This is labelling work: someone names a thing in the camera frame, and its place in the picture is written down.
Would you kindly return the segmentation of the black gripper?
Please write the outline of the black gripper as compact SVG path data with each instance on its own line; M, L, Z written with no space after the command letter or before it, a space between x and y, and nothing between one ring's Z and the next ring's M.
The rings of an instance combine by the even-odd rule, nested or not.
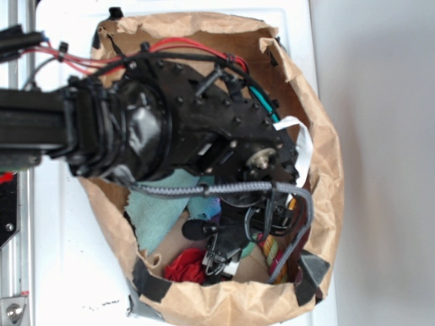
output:
M241 263L241 251L258 236L283 236L293 232L305 213L302 198L276 194L257 206L237 207L225 203L217 233L208 237L203 259L205 276L232 277Z

